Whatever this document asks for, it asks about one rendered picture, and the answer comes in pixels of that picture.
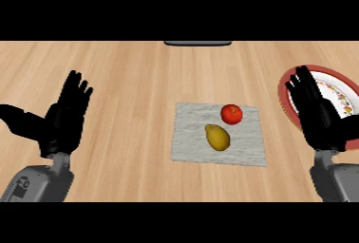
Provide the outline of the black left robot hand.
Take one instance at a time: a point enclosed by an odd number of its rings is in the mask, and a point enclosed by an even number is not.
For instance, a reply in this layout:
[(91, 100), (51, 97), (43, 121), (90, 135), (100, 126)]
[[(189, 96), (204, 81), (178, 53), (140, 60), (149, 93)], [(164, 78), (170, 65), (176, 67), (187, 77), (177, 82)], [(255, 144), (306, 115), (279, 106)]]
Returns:
[(88, 82), (72, 70), (57, 102), (48, 106), (44, 117), (13, 105), (0, 104), (0, 120), (14, 135), (38, 143), (44, 159), (59, 152), (69, 155), (78, 147), (91, 94)]

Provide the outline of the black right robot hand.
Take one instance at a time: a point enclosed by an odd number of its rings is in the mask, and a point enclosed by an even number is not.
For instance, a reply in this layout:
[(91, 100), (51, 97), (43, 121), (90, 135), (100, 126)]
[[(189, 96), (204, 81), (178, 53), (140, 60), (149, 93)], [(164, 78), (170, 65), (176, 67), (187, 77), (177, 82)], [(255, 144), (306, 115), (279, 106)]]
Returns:
[(335, 106), (320, 95), (314, 77), (303, 65), (285, 82), (306, 142), (314, 150), (345, 151), (345, 142), (359, 139), (359, 114), (340, 117)]

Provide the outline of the red-rimmed white patterned plate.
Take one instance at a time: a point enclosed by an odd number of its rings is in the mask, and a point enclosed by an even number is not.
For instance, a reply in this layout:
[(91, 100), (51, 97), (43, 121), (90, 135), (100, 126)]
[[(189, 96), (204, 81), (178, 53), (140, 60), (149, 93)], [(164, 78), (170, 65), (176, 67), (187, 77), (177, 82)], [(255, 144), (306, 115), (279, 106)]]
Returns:
[[(341, 118), (359, 114), (359, 85), (337, 71), (319, 66), (306, 65), (314, 77), (317, 89), (325, 99), (335, 106)], [(291, 100), (289, 91), (285, 82), (289, 81), (289, 75), (295, 73), (295, 67), (286, 71), (277, 84), (279, 102), (295, 127), (301, 130), (298, 111)], [(359, 139), (345, 142), (345, 150), (359, 149)]]

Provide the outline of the yellow lemon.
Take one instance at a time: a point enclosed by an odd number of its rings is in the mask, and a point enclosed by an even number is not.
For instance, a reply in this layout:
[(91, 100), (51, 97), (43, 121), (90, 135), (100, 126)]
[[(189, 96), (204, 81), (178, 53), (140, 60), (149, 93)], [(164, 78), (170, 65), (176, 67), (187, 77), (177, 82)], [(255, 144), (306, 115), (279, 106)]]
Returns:
[(230, 135), (215, 124), (205, 125), (207, 142), (215, 151), (224, 151), (230, 146)]

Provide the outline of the grey cloth placemat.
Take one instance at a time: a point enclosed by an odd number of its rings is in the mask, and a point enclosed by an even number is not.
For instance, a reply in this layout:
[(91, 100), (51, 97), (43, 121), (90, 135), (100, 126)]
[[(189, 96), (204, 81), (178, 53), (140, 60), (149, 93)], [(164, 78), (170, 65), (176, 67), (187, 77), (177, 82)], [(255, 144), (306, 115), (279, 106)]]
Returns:
[(241, 122), (226, 124), (223, 104), (177, 103), (171, 160), (266, 166), (263, 129), (255, 106), (241, 106)]

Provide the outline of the red tomato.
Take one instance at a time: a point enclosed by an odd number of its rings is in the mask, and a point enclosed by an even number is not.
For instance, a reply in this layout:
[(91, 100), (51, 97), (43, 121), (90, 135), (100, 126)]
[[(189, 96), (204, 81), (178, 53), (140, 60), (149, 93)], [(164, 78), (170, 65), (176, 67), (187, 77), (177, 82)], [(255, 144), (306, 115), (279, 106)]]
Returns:
[(221, 121), (229, 124), (235, 125), (242, 120), (242, 110), (238, 105), (226, 104), (220, 110)]

